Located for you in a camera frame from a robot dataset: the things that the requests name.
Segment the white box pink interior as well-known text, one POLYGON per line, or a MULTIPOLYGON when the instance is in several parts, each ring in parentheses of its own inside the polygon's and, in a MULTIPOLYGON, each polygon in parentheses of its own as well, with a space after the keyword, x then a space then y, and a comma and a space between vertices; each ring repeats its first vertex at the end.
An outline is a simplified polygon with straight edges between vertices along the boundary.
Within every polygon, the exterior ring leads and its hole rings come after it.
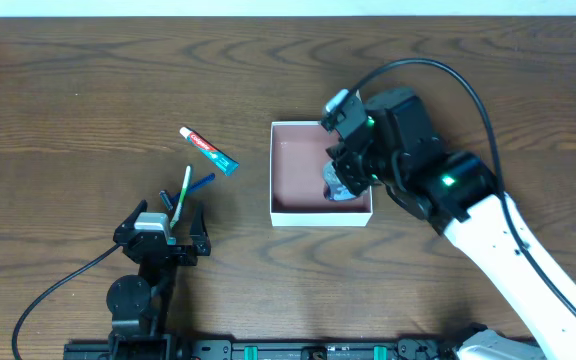
POLYGON ((372 194, 342 202, 324 197, 326 149, 337 144, 316 121, 278 121, 270 131, 269 205, 274 227, 364 227, 372 194))

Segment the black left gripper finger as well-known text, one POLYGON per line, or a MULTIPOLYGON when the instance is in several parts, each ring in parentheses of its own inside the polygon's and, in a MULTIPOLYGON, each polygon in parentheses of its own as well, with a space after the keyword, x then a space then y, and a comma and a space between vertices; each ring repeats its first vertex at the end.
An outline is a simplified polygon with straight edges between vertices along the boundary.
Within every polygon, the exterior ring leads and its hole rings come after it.
POLYGON ((204 220, 204 204, 199 203, 190 226, 189 235, 196 248, 210 248, 211 242, 204 220))
POLYGON ((141 200, 135 209, 117 226, 114 231, 115 235, 130 233, 135 229, 137 218, 147 210, 148 203, 145 199, 141 200))

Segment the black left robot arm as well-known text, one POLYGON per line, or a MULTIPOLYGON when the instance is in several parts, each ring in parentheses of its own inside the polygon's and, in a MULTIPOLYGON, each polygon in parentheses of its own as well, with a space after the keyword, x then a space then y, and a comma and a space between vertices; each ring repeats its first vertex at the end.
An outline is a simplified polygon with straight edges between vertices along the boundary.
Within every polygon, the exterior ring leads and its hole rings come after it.
POLYGON ((175 244, 165 213, 149 212, 141 201, 116 228, 113 241, 139 266, 109 288, 106 304, 112 314, 110 359, 189 359, 192 348, 166 330, 168 310, 180 267, 195 266, 211 254, 204 205, 197 205, 189 244, 175 244))

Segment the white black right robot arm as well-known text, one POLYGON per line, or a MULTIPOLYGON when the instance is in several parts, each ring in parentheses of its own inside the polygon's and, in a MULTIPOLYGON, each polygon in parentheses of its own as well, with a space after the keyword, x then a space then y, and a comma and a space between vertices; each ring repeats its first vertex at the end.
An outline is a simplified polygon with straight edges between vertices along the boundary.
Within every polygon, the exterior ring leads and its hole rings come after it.
POLYGON ((362 101, 341 90, 323 109, 338 142, 323 170, 328 199, 382 184, 415 218, 470 258, 535 339, 513 341, 482 326, 445 344, 444 359, 576 359, 576 284, 528 228, 512 198, 474 154, 447 150, 410 88, 362 101))

